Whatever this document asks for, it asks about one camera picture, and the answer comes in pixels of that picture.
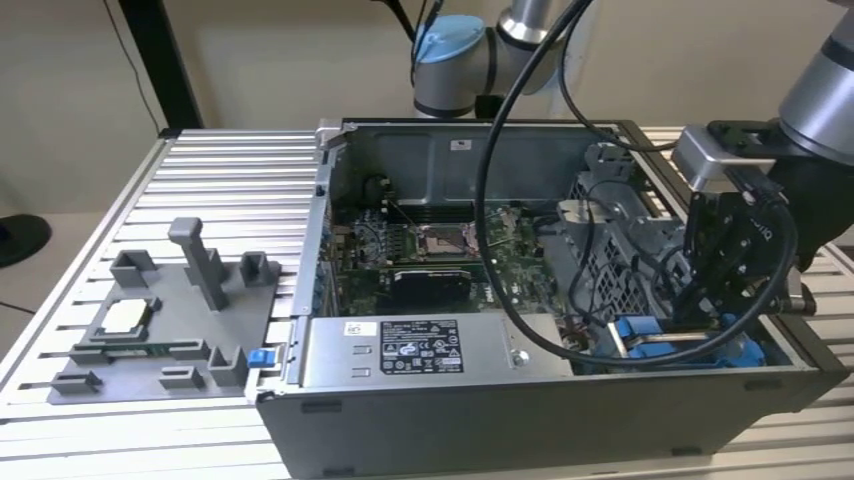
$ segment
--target gray case panel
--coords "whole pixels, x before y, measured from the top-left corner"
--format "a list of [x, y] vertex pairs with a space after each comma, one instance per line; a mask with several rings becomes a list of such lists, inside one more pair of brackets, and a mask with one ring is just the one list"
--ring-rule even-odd
[[440, 474], [710, 455], [760, 418], [809, 405], [820, 376], [614, 376], [262, 397], [257, 407], [295, 478]]
[[[114, 302], [122, 299], [157, 297], [162, 305], [153, 314], [145, 343], [189, 340], [190, 344], [195, 342], [197, 345], [181, 348], [166, 356], [119, 358], [111, 363], [97, 359], [93, 363], [78, 365], [75, 361], [70, 361], [63, 374], [83, 374], [91, 371], [102, 384], [97, 386], [95, 392], [81, 389], [81, 393], [62, 395], [55, 389], [49, 396], [50, 403], [103, 403], [243, 395], [249, 371], [246, 355], [250, 350], [259, 348], [265, 341], [278, 282], [246, 287], [241, 264], [225, 263], [223, 266], [227, 278], [222, 287], [229, 296], [229, 306], [221, 312], [209, 309], [199, 287], [189, 281], [185, 265], [163, 265], [158, 266], [157, 270], [141, 271], [149, 287], [123, 289], [119, 285], [114, 286], [95, 321], [87, 329], [86, 339], [97, 334]], [[269, 262], [267, 267], [273, 278], [278, 278], [279, 263]], [[85, 341], [82, 344], [93, 345], [94, 342]], [[243, 365], [234, 366], [230, 362], [235, 358], [238, 348], [243, 352], [239, 355]], [[222, 352], [225, 362], [218, 356], [213, 363], [213, 373], [209, 358], [214, 356], [215, 351]], [[101, 357], [98, 352], [94, 352], [93, 356]], [[202, 388], [165, 388], [161, 382], [162, 370], [178, 366], [197, 368], [205, 383]]]

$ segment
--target power cord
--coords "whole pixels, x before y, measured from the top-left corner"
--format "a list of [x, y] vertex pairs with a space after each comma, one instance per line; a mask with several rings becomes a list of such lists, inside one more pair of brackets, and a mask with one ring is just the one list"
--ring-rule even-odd
[[445, 4], [445, 0], [434, 0], [433, 7], [430, 7], [430, 12], [428, 12], [428, 19], [422, 25], [422, 20], [425, 19], [425, 10], [428, 8], [428, 0], [422, 0], [422, 8], [418, 12], [418, 22], [416, 23], [416, 37], [418, 39], [417, 42], [413, 42], [413, 51], [410, 52], [410, 84], [416, 85], [416, 66], [418, 65], [418, 54], [422, 51], [422, 47], [425, 46], [425, 38], [428, 38], [428, 32], [433, 28], [433, 24], [437, 22], [437, 18], [440, 17], [440, 12], [442, 11], [442, 5]]
[[155, 133], [161, 134], [161, 125], [158, 125], [158, 119], [155, 118], [155, 114], [151, 111], [151, 105], [149, 104], [149, 99], [146, 98], [146, 92], [143, 90], [143, 81], [141, 80], [139, 70], [137, 65], [134, 64], [134, 60], [131, 59], [131, 54], [129, 53], [129, 49], [125, 45], [125, 40], [122, 39], [122, 33], [119, 33], [119, 26], [117, 25], [117, 19], [113, 16], [113, 10], [110, 9], [110, 4], [107, 0], [102, 0], [105, 4], [105, 9], [107, 10], [107, 16], [110, 17], [110, 24], [113, 25], [113, 31], [117, 34], [117, 38], [119, 39], [119, 45], [122, 46], [122, 52], [125, 53], [125, 58], [131, 65], [131, 69], [134, 70], [134, 79], [137, 80], [137, 89], [139, 90], [139, 96], [143, 99], [143, 105], [146, 105], [146, 111], [149, 111], [149, 118], [151, 118], [151, 123], [155, 125]]
[[404, 28], [404, 33], [406, 33], [406, 37], [410, 39], [410, 42], [416, 42], [416, 30], [413, 29], [413, 23], [410, 22], [410, 17], [406, 14], [406, 10], [404, 10], [404, 6], [401, 5], [401, 0], [374, 0], [376, 2], [384, 3], [392, 13], [394, 13], [396, 18], [398, 19], [398, 23], [401, 24], [401, 28]]
[[596, 133], [600, 136], [600, 138], [602, 138], [602, 140], [605, 140], [609, 143], [613, 143], [618, 147], [622, 147], [626, 150], [632, 150], [634, 152], [648, 152], [648, 153], [673, 150], [677, 146], [677, 142], [670, 142], [657, 147], [624, 142], [617, 135], [614, 135], [608, 130], [601, 129], [593, 124], [593, 122], [588, 119], [588, 117], [580, 110], [578, 105], [576, 105], [576, 101], [573, 100], [573, 96], [570, 95], [570, 89], [566, 86], [566, 52], [570, 47], [570, 40], [573, 38], [573, 33], [576, 32], [576, 27], [578, 26], [582, 16], [588, 11], [588, 7], [590, 7], [592, 4], [593, 4], [593, 0], [584, 2], [581, 6], [581, 13], [576, 17], [573, 23], [570, 24], [570, 27], [568, 28], [566, 38], [564, 39], [564, 46], [561, 48], [561, 61], [558, 63], [558, 86], [561, 88], [561, 95], [564, 95], [564, 101], [566, 102], [566, 106], [570, 108], [573, 115], [576, 115], [576, 119], [582, 123], [582, 125], [585, 125], [585, 127], [588, 127], [588, 130]]
[[[625, 181], [625, 180], [618, 180], [616, 178], [609, 178], [605, 180], [598, 181], [597, 183], [594, 183], [590, 188], [586, 190], [585, 194], [582, 195], [581, 201], [585, 203], [586, 209], [588, 209], [588, 235], [585, 237], [585, 246], [582, 247], [582, 256], [580, 258], [578, 261], [578, 269], [576, 270], [576, 275], [573, 276], [573, 280], [570, 281], [570, 289], [568, 292], [569, 295], [569, 299], [570, 299], [570, 306], [573, 307], [573, 309], [576, 310], [576, 312], [578, 313], [578, 315], [582, 317], [582, 320], [585, 320], [585, 323], [588, 324], [597, 324], [601, 327], [606, 327], [608, 326], [608, 322], [598, 319], [597, 317], [593, 316], [594, 313], [597, 313], [597, 311], [594, 311], [592, 308], [585, 309], [577, 302], [576, 297], [577, 297], [577, 289], [578, 289], [578, 285], [581, 284], [581, 279], [582, 276], [585, 274], [585, 271], [590, 271], [590, 260], [592, 260], [592, 256], [593, 256], [593, 244], [594, 244], [594, 237], [596, 237], [596, 222], [594, 222], [594, 216], [593, 216], [593, 209], [590, 208], [590, 203], [597, 203], [605, 210], [610, 211], [612, 207], [609, 205], [605, 204], [605, 202], [602, 200], [600, 200], [598, 198], [594, 198], [592, 196], [593, 191], [601, 186], [601, 185], [608, 185], [608, 184], [617, 184], [617, 185], [626, 185], [626, 186], [632, 186], [632, 184]], [[625, 232], [626, 238], [629, 239], [630, 244], [633, 245], [633, 248], [636, 248], [636, 250], [638, 251], [638, 255], [641, 257], [641, 259], [644, 260], [645, 263], [648, 263], [653, 268], [658, 268], [658, 263], [654, 262], [654, 259], [652, 258], [652, 254], [649, 254], [646, 251], [642, 250], [641, 245], [637, 244], [637, 242], [634, 241], [634, 239], [632, 238], [632, 235], [629, 234], [629, 232]]]
[[534, 74], [540, 63], [542, 62], [544, 57], [552, 49], [552, 46], [558, 40], [561, 34], [568, 29], [572, 22], [580, 18], [584, 9], [590, 5], [592, 1], [593, 0], [576, 0], [561, 14], [554, 26], [549, 30], [546, 38], [541, 42], [537, 50], [532, 54], [532, 58], [522, 68], [520, 76], [517, 77], [517, 80], [510, 87], [505, 102], [502, 103], [496, 115], [496, 120], [493, 121], [493, 126], [490, 128], [486, 144], [484, 147], [484, 153], [481, 162], [478, 164], [478, 172], [476, 178], [476, 233], [478, 238], [481, 259], [484, 262], [484, 270], [486, 271], [488, 277], [490, 279], [490, 284], [493, 285], [493, 293], [500, 300], [510, 321], [520, 329], [522, 334], [529, 338], [529, 340], [532, 340], [532, 342], [534, 342], [534, 344], [548, 352], [553, 353], [561, 358], [578, 363], [601, 365], [606, 367], [644, 368], [688, 362], [697, 358], [701, 358], [702, 356], [714, 352], [724, 345], [726, 345], [745, 331], [748, 325], [753, 321], [756, 321], [757, 317], [775, 299], [777, 291], [787, 280], [789, 268], [796, 260], [796, 250], [799, 247], [799, 230], [796, 227], [795, 219], [792, 218], [792, 214], [789, 213], [789, 209], [785, 203], [783, 203], [783, 199], [780, 199], [779, 195], [777, 200], [769, 203], [766, 212], [773, 219], [773, 223], [777, 227], [780, 227], [783, 236], [780, 262], [775, 267], [775, 271], [769, 276], [768, 282], [760, 289], [753, 304], [744, 312], [738, 320], [736, 320], [736, 322], [733, 322], [717, 336], [690, 349], [666, 355], [657, 355], [653, 357], [637, 359], [596, 357], [593, 355], [582, 354], [553, 343], [528, 324], [513, 305], [513, 301], [502, 285], [501, 276], [498, 275], [498, 271], [496, 270], [496, 265], [493, 264], [494, 257], [490, 250], [489, 230], [486, 225], [486, 185], [490, 173], [490, 163], [493, 162], [493, 153], [496, 152], [496, 146], [498, 144], [498, 138], [501, 136], [502, 128], [505, 126], [505, 123], [508, 122], [510, 111], [517, 102], [517, 99], [520, 98], [520, 95], [522, 94], [522, 90], [525, 89], [532, 75]]
[[13, 310], [18, 310], [19, 312], [29, 313], [30, 315], [37, 314], [35, 310], [30, 310], [29, 308], [19, 307], [18, 305], [13, 305], [11, 303], [0, 302], [0, 307], [11, 308]]
[[670, 279], [668, 278], [668, 274], [665, 273], [665, 270], [668, 269], [668, 263], [670, 263], [670, 259], [677, 255], [677, 253], [680, 253], [681, 250], [682, 250], [682, 247], [677, 245], [668, 251], [668, 253], [665, 253], [660, 266], [656, 269], [653, 280], [650, 281], [650, 291], [653, 293], [653, 299], [656, 300], [656, 303], [658, 304], [658, 306], [665, 311], [665, 314], [669, 317], [673, 317], [673, 309], [668, 306], [665, 299], [661, 297], [658, 293], [658, 281], [664, 280], [662, 283], [665, 284], [664, 285], [665, 289], [669, 291], [669, 294], [670, 294], [673, 286], [670, 285]]

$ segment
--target aluminum extrusion table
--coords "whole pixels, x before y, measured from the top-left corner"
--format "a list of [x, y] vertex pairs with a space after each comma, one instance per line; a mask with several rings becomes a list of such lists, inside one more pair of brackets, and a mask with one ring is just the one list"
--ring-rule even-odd
[[[680, 129], [645, 132], [661, 143], [674, 140]], [[206, 245], [219, 249], [223, 260], [265, 250], [282, 263], [267, 342], [285, 341], [314, 175], [314, 132], [197, 130], [158, 142], [0, 363], [0, 478], [289, 477], [246, 399], [53, 406], [47, 382], [63, 369], [63, 354], [110, 291], [109, 265], [118, 252], [146, 248], [158, 262], [182, 261], [167, 239], [177, 216], [203, 219]], [[823, 249], [805, 281], [819, 297], [811, 325], [854, 367], [854, 263], [835, 246]], [[801, 413], [762, 419], [712, 458], [502, 472], [489, 478], [592, 475], [600, 480], [854, 478], [854, 380]]]

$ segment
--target gray 3d-printed holder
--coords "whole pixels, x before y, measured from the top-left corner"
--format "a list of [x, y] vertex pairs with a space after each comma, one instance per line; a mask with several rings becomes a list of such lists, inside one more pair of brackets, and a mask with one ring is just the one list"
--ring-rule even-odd
[[[263, 345], [281, 266], [263, 252], [223, 263], [201, 232], [198, 218], [177, 218], [170, 228], [187, 265], [155, 265], [145, 250], [119, 253], [117, 285], [51, 382], [50, 403], [243, 395], [247, 354]], [[129, 299], [146, 300], [147, 323], [105, 332], [111, 305]]]

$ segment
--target green circuit board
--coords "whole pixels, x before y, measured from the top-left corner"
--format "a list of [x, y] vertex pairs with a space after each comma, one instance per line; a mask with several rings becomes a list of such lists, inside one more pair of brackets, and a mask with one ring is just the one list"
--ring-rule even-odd
[[[488, 212], [488, 229], [497, 270], [518, 311], [564, 310], [533, 219], [524, 216], [521, 208], [494, 207]], [[338, 271], [342, 316], [501, 309], [484, 272], [474, 224], [374, 221], [370, 226], [357, 222], [350, 231], [368, 233], [366, 238], [358, 233], [350, 235], [342, 244], [345, 268]], [[402, 300], [402, 295], [409, 295], [409, 299]]]

